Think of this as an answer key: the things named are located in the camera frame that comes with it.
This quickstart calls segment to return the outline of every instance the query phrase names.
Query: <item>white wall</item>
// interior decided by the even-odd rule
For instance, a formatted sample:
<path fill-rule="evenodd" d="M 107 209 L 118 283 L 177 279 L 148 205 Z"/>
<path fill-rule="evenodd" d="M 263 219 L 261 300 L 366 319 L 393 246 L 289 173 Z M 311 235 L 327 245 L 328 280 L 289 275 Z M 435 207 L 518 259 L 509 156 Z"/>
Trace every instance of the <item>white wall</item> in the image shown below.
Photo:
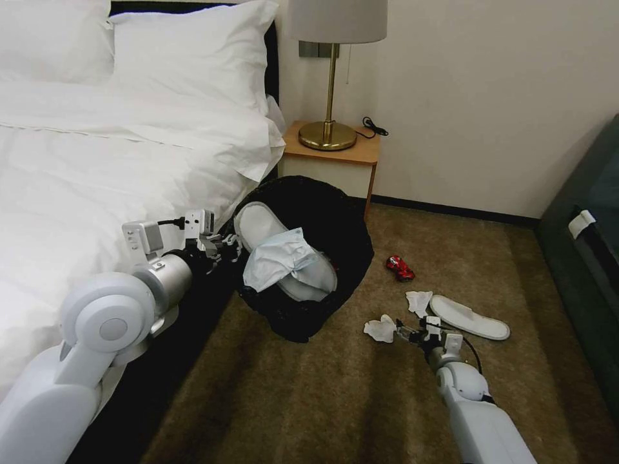
<path fill-rule="evenodd" d="M 322 119 L 328 60 L 298 57 L 280 3 L 282 110 Z M 347 84 L 340 56 L 336 119 L 391 133 L 379 195 L 539 217 L 619 111 L 617 0 L 390 0 Z"/>

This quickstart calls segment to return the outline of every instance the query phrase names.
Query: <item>black trash bin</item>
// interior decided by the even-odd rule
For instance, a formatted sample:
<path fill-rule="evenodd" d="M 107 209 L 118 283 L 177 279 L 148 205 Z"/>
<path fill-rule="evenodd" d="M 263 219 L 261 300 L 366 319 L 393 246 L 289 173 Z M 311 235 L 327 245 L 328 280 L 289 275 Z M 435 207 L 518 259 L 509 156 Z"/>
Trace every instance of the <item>black trash bin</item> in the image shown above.
<path fill-rule="evenodd" d="M 237 290 L 245 302 L 264 315 L 274 332 L 292 342 L 307 342 L 353 294 L 374 256 L 372 241 L 356 202 L 340 189 L 303 176 L 281 177 L 252 191 L 235 210 L 250 202 L 265 203 L 288 228 L 303 228 L 306 241 L 322 252 L 337 274 L 337 288 L 320 302 L 298 302 L 278 285 L 257 293 L 246 287 L 244 250 L 235 266 Z M 234 233 L 233 219 L 221 230 Z"/>

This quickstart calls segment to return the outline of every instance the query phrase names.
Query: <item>table lamp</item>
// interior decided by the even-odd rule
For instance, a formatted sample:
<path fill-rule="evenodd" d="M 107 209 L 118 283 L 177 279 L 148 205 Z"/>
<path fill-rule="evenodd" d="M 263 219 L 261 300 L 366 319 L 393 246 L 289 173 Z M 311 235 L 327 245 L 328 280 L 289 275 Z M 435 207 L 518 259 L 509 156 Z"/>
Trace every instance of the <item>table lamp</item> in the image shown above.
<path fill-rule="evenodd" d="M 286 33 L 293 39 L 331 44 L 327 114 L 299 130 L 299 142 L 316 150 L 351 147 L 357 132 L 331 117 L 337 44 L 378 42 L 387 36 L 387 0 L 288 0 Z"/>

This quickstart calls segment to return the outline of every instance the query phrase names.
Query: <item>lampshade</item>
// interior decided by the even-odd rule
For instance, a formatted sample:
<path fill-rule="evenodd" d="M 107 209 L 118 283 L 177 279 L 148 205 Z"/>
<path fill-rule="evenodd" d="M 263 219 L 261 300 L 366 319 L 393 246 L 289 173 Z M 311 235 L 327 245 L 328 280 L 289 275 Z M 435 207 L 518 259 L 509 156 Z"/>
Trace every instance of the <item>lampshade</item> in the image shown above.
<path fill-rule="evenodd" d="M 286 24 L 307 42 L 377 42 L 387 37 L 387 0 L 288 0 Z"/>

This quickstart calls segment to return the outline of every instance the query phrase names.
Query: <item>wooden nightstand top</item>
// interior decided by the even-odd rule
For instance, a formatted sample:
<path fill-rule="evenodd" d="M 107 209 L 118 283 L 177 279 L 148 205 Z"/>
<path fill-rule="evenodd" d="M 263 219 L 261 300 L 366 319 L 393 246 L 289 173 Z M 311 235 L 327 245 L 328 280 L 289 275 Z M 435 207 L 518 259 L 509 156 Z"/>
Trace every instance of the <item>wooden nightstand top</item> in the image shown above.
<path fill-rule="evenodd" d="M 380 135 L 373 139 L 366 139 L 357 135 L 357 143 L 346 150 L 341 151 L 319 151 L 302 145 L 299 142 L 299 129 L 306 121 L 295 121 L 284 135 L 286 149 L 284 155 L 328 159 L 334 161 L 350 162 L 355 164 L 368 164 L 374 166 L 378 163 L 380 152 Z M 355 128 L 359 132 L 371 135 L 372 131 L 367 128 Z"/>

